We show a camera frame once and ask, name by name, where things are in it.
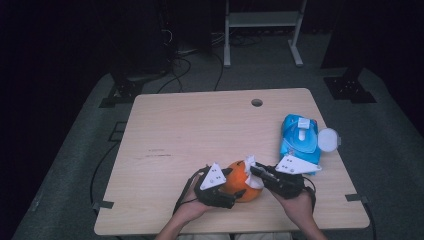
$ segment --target white shelf frame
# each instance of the white shelf frame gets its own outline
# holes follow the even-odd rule
[[[296,44],[299,38],[300,27],[302,26],[306,3],[307,0],[302,1],[299,11],[231,13],[229,0],[227,0],[225,14],[224,66],[231,66],[230,28],[294,26],[293,38],[288,40],[288,44],[296,66],[302,67],[303,61]]]

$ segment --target hole in table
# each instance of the hole in table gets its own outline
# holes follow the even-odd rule
[[[257,99],[257,98],[256,98],[256,99],[253,99],[251,103],[252,103],[252,105],[253,105],[253,106],[255,106],[255,107],[260,107],[260,106],[262,106],[262,104],[264,104],[264,103],[262,102],[262,100]]]

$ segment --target gray mat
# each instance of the gray mat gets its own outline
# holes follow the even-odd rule
[[[421,239],[424,236],[424,141],[387,92],[384,83],[368,70],[359,77],[377,100],[352,104],[333,100],[323,77],[338,76],[344,69],[320,69],[330,35],[301,35],[299,51],[305,62],[295,67],[287,47],[288,37],[265,37],[248,48],[232,48],[232,66],[224,69],[218,91],[308,88],[328,127],[342,137],[339,153],[359,194],[366,196],[379,239]],[[214,50],[221,58],[222,47]],[[221,66],[214,55],[186,57],[191,70],[180,78],[182,91],[212,91]],[[175,73],[187,69],[175,61]],[[145,85],[154,94],[170,74]],[[116,122],[126,121],[131,104],[98,108],[113,85],[110,75],[101,78],[83,106],[63,143],[34,203],[14,239],[104,239],[94,231],[90,181],[99,161],[113,146],[108,141]],[[172,82],[161,93],[181,91]],[[118,147],[105,157],[93,184],[94,199],[103,198]],[[329,239],[372,239],[370,227],[326,230]],[[295,237],[304,239],[302,234]],[[124,236],[122,239],[142,239]]]

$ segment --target white lid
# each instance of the white lid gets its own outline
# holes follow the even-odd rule
[[[318,147],[324,152],[332,152],[340,145],[337,132],[331,128],[325,128],[318,133]]]

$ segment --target dark background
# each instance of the dark background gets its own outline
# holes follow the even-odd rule
[[[247,6],[295,5],[270,0]],[[232,0],[231,6],[243,9],[246,2]],[[423,10],[414,0],[310,0],[302,26],[305,34],[333,30],[322,67],[347,67],[356,56],[383,79],[421,133]],[[161,28],[207,48],[210,32],[223,30],[223,13],[222,0],[1,1],[0,238],[13,235],[88,94],[111,65],[161,71],[172,59]]]

